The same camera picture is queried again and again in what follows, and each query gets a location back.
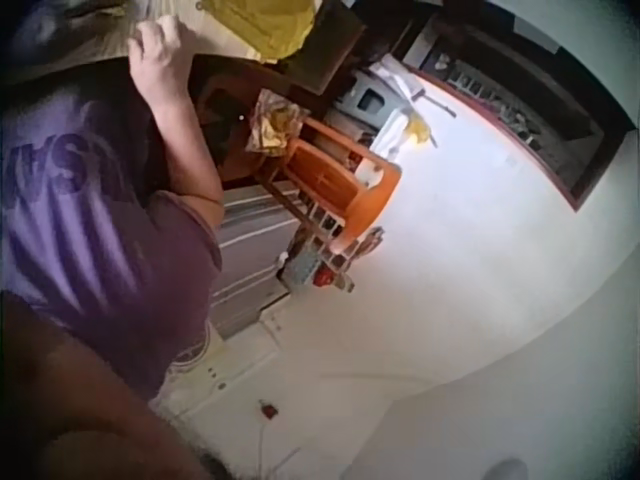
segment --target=purple t-shirt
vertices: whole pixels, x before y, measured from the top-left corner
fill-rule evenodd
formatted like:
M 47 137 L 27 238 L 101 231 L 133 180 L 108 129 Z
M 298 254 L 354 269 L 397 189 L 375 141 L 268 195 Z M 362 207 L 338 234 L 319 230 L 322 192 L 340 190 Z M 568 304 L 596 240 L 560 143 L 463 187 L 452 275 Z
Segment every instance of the purple t-shirt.
M 150 115 L 126 69 L 106 71 L 3 112 L 2 282 L 148 399 L 204 335 L 220 252 L 178 196 L 140 198 Z

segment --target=white wall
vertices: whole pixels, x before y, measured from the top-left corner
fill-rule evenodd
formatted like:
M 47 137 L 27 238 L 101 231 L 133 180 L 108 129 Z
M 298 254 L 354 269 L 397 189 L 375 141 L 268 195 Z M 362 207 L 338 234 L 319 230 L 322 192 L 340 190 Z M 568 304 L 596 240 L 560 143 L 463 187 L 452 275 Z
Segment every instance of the white wall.
M 385 242 L 347 295 L 312 289 L 271 326 L 283 350 L 194 421 L 212 447 L 255 470 L 259 399 L 268 469 L 338 478 L 393 401 L 518 350 L 588 299 L 640 239 L 635 133 L 576 213 L 536 164 L 474 112 L 421 105 L 439 148 L 404 152 L 379 224 Z
M 631 478 L 620 473 L 637 460 L 639 287 L 640 248 L 526 347 L 395 403 L 345 480 L 480 480 L 507 458 L 532 480 Z
M 611 92 L 637 124 L 640 33 L 612 0 L 490 0 L 566 48 Z

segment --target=red object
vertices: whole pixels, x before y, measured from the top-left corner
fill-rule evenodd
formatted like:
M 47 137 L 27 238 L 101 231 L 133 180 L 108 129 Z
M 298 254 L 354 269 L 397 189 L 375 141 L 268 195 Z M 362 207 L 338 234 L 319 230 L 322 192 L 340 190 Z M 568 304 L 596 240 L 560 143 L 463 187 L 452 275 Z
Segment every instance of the red object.
M 322 264 L 318 267 L 318 270 L 316 270 L 316 273 L 313 276 L 313 284 L 316 287 L 326 287 L 333 283 L 335 276 L 336 275 L 333 273 L 333 270 Z
M 280 413 L 274 405 L 266 402 L 260 402 L 260 411 L 267 420 L 272 420 Z

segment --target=fingers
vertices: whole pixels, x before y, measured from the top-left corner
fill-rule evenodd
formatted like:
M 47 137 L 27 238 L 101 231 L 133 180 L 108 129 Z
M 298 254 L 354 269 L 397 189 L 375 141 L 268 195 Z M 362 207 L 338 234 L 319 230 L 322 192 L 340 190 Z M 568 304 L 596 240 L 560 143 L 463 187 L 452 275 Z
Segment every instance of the fingers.
M 140 63 L 142 61 L 142 46 L 135 38 L 127 40 L 129 46 L 129 65 Z
M 160 17 L 157 24 L 162 28 L 164 39 L 172 45 L 179 45 L 182 38 L 182 24 L 175 15 Z
M 162 49 L 164 43 L 164 32 L 162 27 L 154 21 L 145 20 L 140 22 L 136 29 L 140 33 L 143 53 L 157 53 Z

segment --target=chair leg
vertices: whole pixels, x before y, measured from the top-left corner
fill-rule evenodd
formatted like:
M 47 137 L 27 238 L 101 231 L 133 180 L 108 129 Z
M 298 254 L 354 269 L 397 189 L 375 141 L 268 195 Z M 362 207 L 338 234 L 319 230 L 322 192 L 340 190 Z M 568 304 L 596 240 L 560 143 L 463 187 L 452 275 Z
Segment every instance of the chair leg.
M 291 214 L 296 217 L 300 222 L 313 232 L 315 236 L 320 238 L 324 243 L 328 244 L 331 239 L 327 236 L 327 233 L 320 228 L 315 222 L 307 217 L 296 205 L 287 198 L 280 190 L 278 190 L 273 183 L 265 180 L 262 175 L 256 174 L 255 179 L 262 185 L 262 187 L 269 192 L 273 197 L 280 202 Z

